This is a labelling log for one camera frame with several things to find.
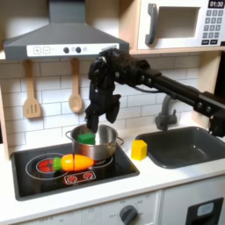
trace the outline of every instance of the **range hood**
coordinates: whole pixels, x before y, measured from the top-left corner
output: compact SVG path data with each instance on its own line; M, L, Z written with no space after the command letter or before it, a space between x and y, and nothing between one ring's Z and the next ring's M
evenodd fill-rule
M85 0L49 0L50 24L6 40L6 60L97 55L108 48L129 51L124 40L85 24Z

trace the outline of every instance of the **green object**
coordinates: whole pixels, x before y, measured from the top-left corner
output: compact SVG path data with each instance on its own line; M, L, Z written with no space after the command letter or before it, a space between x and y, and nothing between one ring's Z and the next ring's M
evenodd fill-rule
M56 157L53 161L54 171L60 171L62 169L62 160L61 158Z
M78 135L78 142L82 144L95 145L95 135L94 134L80 134Z

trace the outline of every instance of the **sink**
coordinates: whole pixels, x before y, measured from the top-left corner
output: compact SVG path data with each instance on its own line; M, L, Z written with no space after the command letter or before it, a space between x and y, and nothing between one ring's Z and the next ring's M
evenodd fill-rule
M136 140L144 140L150 159L166 169L225 158L225 143L199 127L141 134Z

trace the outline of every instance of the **faucet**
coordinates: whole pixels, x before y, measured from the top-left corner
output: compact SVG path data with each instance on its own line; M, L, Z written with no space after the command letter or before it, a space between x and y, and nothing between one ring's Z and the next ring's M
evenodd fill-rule
M168 130L170 124L177 124L178 118L176 116L176 110L173 111L173 114L169 114L169 106L172 97L167 95L163 100L162 111L156 116L156 126L159 130L164 132Z

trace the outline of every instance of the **silver pot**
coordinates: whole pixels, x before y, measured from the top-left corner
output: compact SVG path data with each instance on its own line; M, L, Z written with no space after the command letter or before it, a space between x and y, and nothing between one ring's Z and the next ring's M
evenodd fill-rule
M92 133L92 131L86 125L81 125L66 133L66 136L72 141L73 150L76 154L90 157L95 161L102 161L113 156L118 137L115 129L107 125L99 125L98 131L95 133L95 145L78 142L78 135L89 133Z

